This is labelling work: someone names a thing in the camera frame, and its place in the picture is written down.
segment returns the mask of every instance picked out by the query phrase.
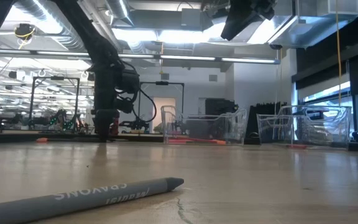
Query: crayon tip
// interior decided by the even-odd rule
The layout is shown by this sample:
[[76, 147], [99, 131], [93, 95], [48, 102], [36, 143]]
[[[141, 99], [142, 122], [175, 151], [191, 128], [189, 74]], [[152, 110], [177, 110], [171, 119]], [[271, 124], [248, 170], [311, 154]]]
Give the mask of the crayon tip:
[[177, 188], [179, 185], [182, 185], [185, 180], [182, 178], [176, 178], [176, 177], [167, 177], [165, 178], [167, 181], [167, 192]]

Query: plastic container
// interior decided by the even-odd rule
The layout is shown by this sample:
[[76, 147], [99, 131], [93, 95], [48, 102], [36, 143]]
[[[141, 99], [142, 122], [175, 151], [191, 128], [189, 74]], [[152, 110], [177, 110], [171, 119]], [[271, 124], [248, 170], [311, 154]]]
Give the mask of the plastic container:
[[284, 106], [278, 115], [258, 114], [261, 144], [290, 148], [347, 149], [350, 106]]
[[243, 145], [247, 111], [233, 114], [182, 114], [174, 106], [161, 107], [165, 144]]

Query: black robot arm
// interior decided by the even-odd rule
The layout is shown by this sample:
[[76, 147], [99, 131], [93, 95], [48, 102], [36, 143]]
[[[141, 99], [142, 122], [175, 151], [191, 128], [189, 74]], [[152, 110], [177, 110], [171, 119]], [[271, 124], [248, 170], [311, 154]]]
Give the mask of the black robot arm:
[[[0, 27], [12, 5], [17, 0], [0, 0]], [[77, 0], [51, 0], [66, 16], [78, 35], [81, 37], [92, 67], [88, 70], [95, 74], [94, 110], [95, 130], [101, 139], [106, 140], [109, 126], [118, 111], [126, 113], [133, 108], [133, 101], [117, 99], [118, 92], [136, 95], [139, 91], [139, 75], [135, 70], [127, 70], [125, 63], [119, 58], [117, 50], [94, 28]]]

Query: yellow cable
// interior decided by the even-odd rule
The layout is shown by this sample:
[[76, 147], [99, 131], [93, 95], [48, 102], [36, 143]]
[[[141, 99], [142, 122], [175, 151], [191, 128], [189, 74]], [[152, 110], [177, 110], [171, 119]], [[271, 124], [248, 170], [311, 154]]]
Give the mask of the yellow cable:
[[30, 36], [31, 34], [33, 34], [33, 33], [34, 33], [35, 28], [34, 28], [34, 29], [32, 29], [32, 31], [31, 31], [31, 32], [29, 32], [28, 34], [24, 34], [24, 35], [17, 35], [17, 34], [16, 34], [16, 30], [17, 30], [17, 28], [15, 28], [15, 30], [14, 30], [14, 33], [15, 33], [15, 36], [16, 36], [16, 37], [28, 37], [28, 36]]
[[338, 0], [335, 5], [336, 10], [336, 47], [338, 53], [338, 66], [339, 66], [339, 106], [341, 106], [341, 79], [342, 79], [342, 60], [341, 60], [341, 39], [339, 37], [339, 16], [338, 16]]
[[20, 44], [20, 46], [19, 46], [19, 50], [20, 50], [23, 46], [25, 46], [24, 43], [26, 43], [27, 38], [29, 38], [29, 36], [25, 37], [25, 39], [23, 40], [22, 44]]

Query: orange object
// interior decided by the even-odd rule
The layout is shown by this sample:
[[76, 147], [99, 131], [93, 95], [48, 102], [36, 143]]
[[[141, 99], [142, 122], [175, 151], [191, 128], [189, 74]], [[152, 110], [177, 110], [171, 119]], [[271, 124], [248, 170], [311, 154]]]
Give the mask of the orange object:
[[297, 145], [297, 144], [288, 144], [287, 147], [290, 149], [307, 149], [308, 146], [306, 145]]
[[207, 140], [207, 139], [183, 138], [183, 137], [177, 137], [177, 139], [187, 140], [187, 141], [194, 141], [194, 142], [209, 142], [209, 143], [213, 143], [213, 144], [226, 145], [226, 141], [215, 140], [215, 139]]
[[37, 140], [35, 140], [37, 143], [46, 143], [48, 142], [48, 138], [38, 138]]

